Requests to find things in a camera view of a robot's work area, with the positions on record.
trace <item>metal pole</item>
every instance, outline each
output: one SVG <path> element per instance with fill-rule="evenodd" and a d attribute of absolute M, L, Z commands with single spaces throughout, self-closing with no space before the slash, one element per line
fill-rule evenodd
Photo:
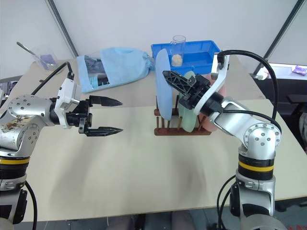
<path fill-rule="evenodd" d="M 297 12 L 299 11 L 301 6 L 303 5 L 304 1 L 305 0 L 298 0 L 296 2 L 295 6 L 293 7 L 292 11 L 290 12 L 288 18 L 286 19 L 286 21 L 284 22 L 280 31 L 278 32 L 276 38 L 273 40 L 273 42 L 272 42 L 271 46 L 269 47 L 268 51 L 263 56 L 264 59 L 269 58 L 270 54 L 273 52 L 274 48 L 276 47 L 276 45 L 278 44 L 278 42 L 280 41 L 280 39 L 282 38 L 282 36 L 286 32 L 287 28 L 289 27 L 289 25 L 293 21 L 294 17 L 296 16 Z M 261 64 L 258 64 L 258 66 L 255 69 L 253 75 L 256 76 L 260 69 L 261 69 Z"/>
<path fill-rule="evenodd" d="M 67 45 L 70 47 L 70 50 L 73 54 L 73 56 L 76 58 L 77 56 L 79 56 L 75 46 L 73 45 L 72 43 L 72 40 L 71 40 L 71 37 L 69 36 L 67 30 L 66 30 L 66 27 L 61 19 L 61 16 L 58 12 L 58 9 L 56 7 L 56 5 L 54 4 L 54 1 L 53 0 L 45 0 L 53 18 L 56 20 L 57 24 L 58 24 L 58 27 L 62 33 L 62 35 L 65 37 L 65 40 L 67 42 Z"/>

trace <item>table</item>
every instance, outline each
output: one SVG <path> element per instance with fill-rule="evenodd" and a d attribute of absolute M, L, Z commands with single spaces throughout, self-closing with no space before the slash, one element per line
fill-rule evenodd
<path fill-rule="evenodd" d="M 33 65 L 15 86 L 12 97 L 32 91 L 44 78 L 35 74 Z M 241 103 L 271 115 L 272 104 L 261 99 L 253 80 L 235 78 L 238 68 L 230 69 L 233 81 L 226 81 L 228 94 L 246 97 L 249 100 Z M 62 74 L 38 95 L 55 96 Z M 220 187 L 237 168 L 239 141 L 219 130 L 205 137 L 155 136 L 153 78 L 94 93 L 116 98 L 126 107 L 92 109 L 93 127 L 113 126 L 123 132 L 88 138 L 75 127 L 63 130 L 53 126 L 41 131 L 27 170 L 39 221 L 215 206 Z M 242 90 L 243 81 L 251 85 L 251 92 Z M 283 139 L 275 159 L 276 199 L 306 196 L 307 157 L 279 115 L 277 121 Z M 32 219 L 29 201 L 24 221 Z"/>

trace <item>glass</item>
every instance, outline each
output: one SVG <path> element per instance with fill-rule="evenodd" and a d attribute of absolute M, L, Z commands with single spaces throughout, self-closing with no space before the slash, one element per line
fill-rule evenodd
<path fill-rule="evenodd" d="M 183 35 L 173 36 L 170 53 L 172 55 L 172 66 L 182 66 L 186 37 Z"/>
<path fill-rule="evenodd" d="M 48 46 L 36 46 L 31 49 L 35 55 L 32 55 L 34 60 L 40 64 L 44 70 L 54 71 L 57 65 L 57 57 Z"/>

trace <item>white bracket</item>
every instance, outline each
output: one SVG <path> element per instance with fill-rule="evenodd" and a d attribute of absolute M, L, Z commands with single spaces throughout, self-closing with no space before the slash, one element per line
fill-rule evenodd
<path fill-rule="evenodd" d="M 66 113 L 71 112 L 79 104 L 81 88 L 73 80 L 66 78 L 59 89 L 54 112 L 63 128 L 71 128 L 66 119 Z"/>
<path fill-rule="evenodd" d="M 228 70 L 228 64 L 229 64 L 229 55 L 224 56 L 224 66 L 220 69 L 218 60 L 217 60 L 217 54 L 213 57 L 213 64 L 212 64 L 212 70 L 211 74 L 216 74 L 217 79 L 215 83 L 210 87 L 210 89 L 201 97 L 199 102 L 196 104 L 194 108 L 194 113 L 198 115 L 201 111 L 201 108 L 203 105 L 207 102 L 207 100 L 214 94 L 214 92 L 217 92 L 220 90 L 220 88 L 224 85 L 226 74 Z"/>

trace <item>purple object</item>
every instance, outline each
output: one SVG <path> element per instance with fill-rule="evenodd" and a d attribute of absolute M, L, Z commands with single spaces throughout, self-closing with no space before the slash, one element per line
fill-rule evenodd
<path fill-rule="evenodd" d="M 45 70 L 48 70 L 48 66 L 46 65 L 46 63 L 56 65 L 56 62 L 54 61 L 51 54 L 41 55 L 40 58 L 45 62 L 44 63 L 44 62 L 40 61 L 40 63 L 42 64 L 42 66 L 44 67 Z"/>
<path fill-rule="evenodd" d="M 299 75 L 305 76 L 307 73 L 307 69 L 302 68 L 300 66 L 296 66 L 295 69 L 292 71 L 293 73 L 297 73 Z"/>

